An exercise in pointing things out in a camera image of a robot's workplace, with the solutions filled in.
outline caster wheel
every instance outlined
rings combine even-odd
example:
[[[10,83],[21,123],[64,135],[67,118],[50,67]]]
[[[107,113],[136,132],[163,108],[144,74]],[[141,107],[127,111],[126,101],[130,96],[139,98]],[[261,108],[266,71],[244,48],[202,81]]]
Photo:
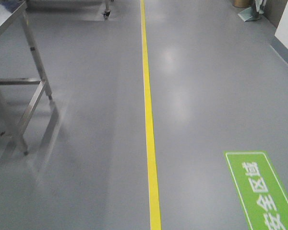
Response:
[[[110,12],[104,12],[104,18],[105,18],[105,19],[108,19],[108,18],[109,18],[109,15],[110,15]]]

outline stainless steel table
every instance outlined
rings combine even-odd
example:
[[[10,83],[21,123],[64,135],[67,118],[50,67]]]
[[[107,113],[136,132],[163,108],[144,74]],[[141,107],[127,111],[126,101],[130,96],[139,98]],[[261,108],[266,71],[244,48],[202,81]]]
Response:
[[[24,0],[0,0],[0,35],[13,23],[16,18],[21,18],[22,27],[24,29],[24,33],[28,41],[31,54],[33,56],[40,77],[39,79],[0,79],[0,85],[37,85],[37,89],[18,124],[11,116],[7,103],[0,92],[0,114],[2,115],[6,127],[10,131],[17,147],[25,155],[28,154],[28,147],[24,140],[23,134],[29,124],[33,112],[36,109],[39,99],[41,98],[43,92],[45,92],[49,99],[52,100],[51,89],[45,73],[45,69],[43,67],[42,60],[36,47],[32,31],[29,27],[28,17],[25,12],[26,8],[27,5]]]

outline floor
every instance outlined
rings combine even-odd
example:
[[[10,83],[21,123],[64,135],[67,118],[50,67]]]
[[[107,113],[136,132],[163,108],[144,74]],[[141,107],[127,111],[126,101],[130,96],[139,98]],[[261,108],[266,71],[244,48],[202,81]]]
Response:
[[[162,227],[246,230],[224,151],[266,150],[288,192],[276,29],[244,23],[229,0],[145,4]],[[0,137],[0,230],[150,228],[140,1],[111,6],[107,21],[102,5],[29,12],[54,102],[37,107],[27,157]],[[0,38],[0,77],[32,74],[16,21]],[[20,117],[34,87],[1,89]]]

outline yellow line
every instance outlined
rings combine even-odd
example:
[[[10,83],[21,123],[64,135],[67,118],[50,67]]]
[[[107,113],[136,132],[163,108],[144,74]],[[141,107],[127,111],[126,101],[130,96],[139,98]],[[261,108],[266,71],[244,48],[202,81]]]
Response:
[[[141,0],[141,27],[142,27],[142,49],[143,49],[143,75],[144,75],[144,96],[145,96],[145,125],[146,125],[146,147],[147,147],[147,169],[149,185],[149,208],[150,208],[150,229],[161,230],[161,214],[159,203],[158,175],[156,164],[154,123],[152,99],[150,93],[148,51],[146,38],[145,4]]]

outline green floor sticker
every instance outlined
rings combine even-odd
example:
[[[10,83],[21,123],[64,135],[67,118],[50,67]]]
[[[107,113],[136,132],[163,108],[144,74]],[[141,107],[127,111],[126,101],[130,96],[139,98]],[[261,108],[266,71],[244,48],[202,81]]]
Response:
[[[288,195],[266,152],[225,152],[251,230],[288,230]]]

